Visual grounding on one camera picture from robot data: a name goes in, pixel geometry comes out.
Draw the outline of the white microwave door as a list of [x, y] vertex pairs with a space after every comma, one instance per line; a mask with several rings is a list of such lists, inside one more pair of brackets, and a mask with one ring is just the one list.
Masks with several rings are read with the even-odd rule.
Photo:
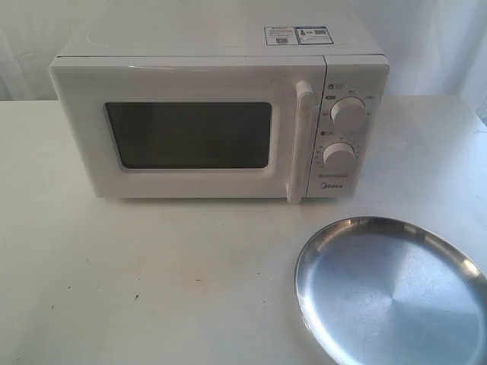
[[49, 73], [99, 197], [307, 193], [321, 56], [63, 56]]

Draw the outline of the white microwave oven body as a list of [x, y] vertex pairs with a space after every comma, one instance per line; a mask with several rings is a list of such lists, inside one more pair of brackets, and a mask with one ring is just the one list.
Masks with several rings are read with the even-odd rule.
[[[267, 46], [264, 28], [243, 32], [240, 47], [219, 46], [206, 39], [199, 31], [185, 32], [183, 39], [188, 46], [176, 42], [173, 47], [150, 49], [122, 48], [96, 54], [89, 50], [82, 54], [79, 46], [67, 48], [58, 57], [282, 57], [321, 56], [326, 63], [326, 77], [320, 101], [318, 121], [314, 136], [306, 198], [340, 198], [352, 195], [364, 161], [371, 126], [383, 95], [389, 74], [386, 58], [371, 45], [363, 49], [347, 49], [341, 45], [321, 46]], [[365, 124], [354, 131], [337, 129], [330, 111], [333, 105], [345, 98], [360, 99], [368, 112]], [[356, 165], [347, 173], [328, 170], [323, 164], [323, 151], [331, 144], [343, 142], [355, 150]]]

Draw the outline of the upper white control knob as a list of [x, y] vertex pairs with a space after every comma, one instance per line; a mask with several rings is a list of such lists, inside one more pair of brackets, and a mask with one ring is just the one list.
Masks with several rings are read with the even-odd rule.
[[345, 97], [333, 105], [330, 116], [337, 129], [354, 131], [365, 124], [368, 112], [360, 99]]

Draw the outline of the blue white info sticker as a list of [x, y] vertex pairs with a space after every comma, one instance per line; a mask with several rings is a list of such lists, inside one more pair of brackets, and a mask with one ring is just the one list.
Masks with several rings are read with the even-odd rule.
[[264, 27], [267, 46], [333, 45], [326, 26]]

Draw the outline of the round stainless steel tray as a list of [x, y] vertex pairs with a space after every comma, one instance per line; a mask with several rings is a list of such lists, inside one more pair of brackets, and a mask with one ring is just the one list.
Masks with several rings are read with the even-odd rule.
[[484, 364], [486, 279], [456, 246], [389, 217], [318, 230], [294, 269], [302, 321], [330, 364]]

